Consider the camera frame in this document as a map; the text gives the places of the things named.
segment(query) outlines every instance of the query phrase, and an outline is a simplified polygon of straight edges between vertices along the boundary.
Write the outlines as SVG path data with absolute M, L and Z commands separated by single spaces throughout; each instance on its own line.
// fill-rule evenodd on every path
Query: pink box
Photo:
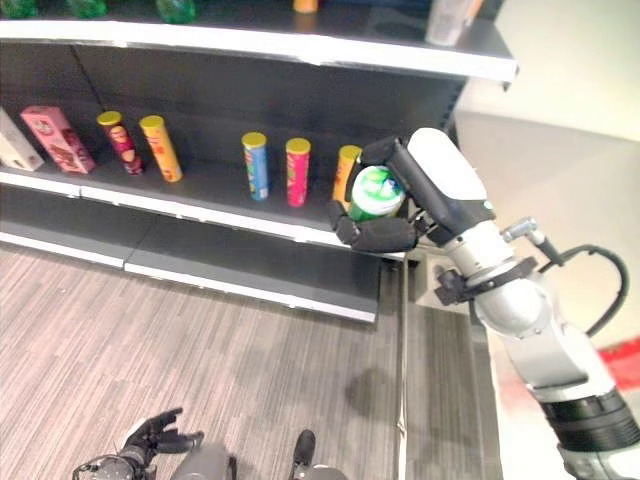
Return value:
M 27 107 L 20 115 L 63 172 L 89 173 L 96 166 L 58 107 Z

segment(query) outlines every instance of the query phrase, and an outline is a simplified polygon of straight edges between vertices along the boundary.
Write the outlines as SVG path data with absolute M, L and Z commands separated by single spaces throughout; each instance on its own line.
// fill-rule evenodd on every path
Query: shelf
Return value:
M 123 268 L 154 218 L 12 187 L 0 189 L 0 241 Z
M 411 74 L 479 77 L 510 83 L 517 64 L 490 21 L 477 19 L 455 48 L 424 42 L 427 12 L 325 3 L 317 14 L 290 2 L 200 2 L 191 25 L 160 23 L 154 2 L 109 2 L 97 20 L 71 20 L 64 2 L 41 8 L 38 20 L 3 20 L 0 41 L 215 51 Z
M 162 179 L 153 164 L 143 175 L 127 175 L 108 150 L 98 155 L 97 162 L 98 166 L 89 175 L 65 174 L 51 161 L 35 172 L 0 167 L 0 182 L 80 195 L 85 199 L 251 230 L 299 243 L 349 248 L 338 240 L 329 225 L 326 203 L 333 184 L 327 179 L 312 182 L 304 207 L 294 208 L 287 204 L 284 175 L 271 175 L 268 199 L 257 202 L 249 196 L 246 170 L 241 166 L 191 161 L 184 178 L 172 184 Z M 384 256 L 400 260 L 404 254 Z
M 125 271 L 374 322 L 381 260 L 158 217 Z

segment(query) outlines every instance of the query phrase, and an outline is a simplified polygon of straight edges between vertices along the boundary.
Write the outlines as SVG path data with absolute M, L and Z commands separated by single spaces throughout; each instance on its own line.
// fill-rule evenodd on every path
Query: red chip can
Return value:
M 122 124 L 122 114 L 108 111 L 98 115 L 97 120 L 109 137 L 113 149 L 120 155 L 127 173 L 130 175 L 141 174 L 144 171 L 144 165 L 140 155 L 136 152 L 131 135 Z
M 287 201 L 292 207 L 301 207 L 307 199 L 307 176 L 311 143 L 305 138 L 292 138 L 287 142 Z

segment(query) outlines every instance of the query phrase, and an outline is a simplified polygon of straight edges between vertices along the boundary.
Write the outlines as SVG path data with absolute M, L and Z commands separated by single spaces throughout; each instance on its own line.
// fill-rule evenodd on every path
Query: blue chip can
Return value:
M 260 132 L 249 132 L 242 136 L 242 145 L 251 198 L 264 200 L 269 196 L 267 137 Z

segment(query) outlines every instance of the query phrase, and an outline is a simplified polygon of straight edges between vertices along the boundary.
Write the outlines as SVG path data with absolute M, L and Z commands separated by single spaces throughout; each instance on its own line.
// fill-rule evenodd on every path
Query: box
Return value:
M 96 166 L 58 107 L 32 106 L 20 115 L 62 171 L 89 173 Z
M 0 107 L 0 163 L 7 167 L 33 172 L 44 162 L 18 130 L 7 112 Z

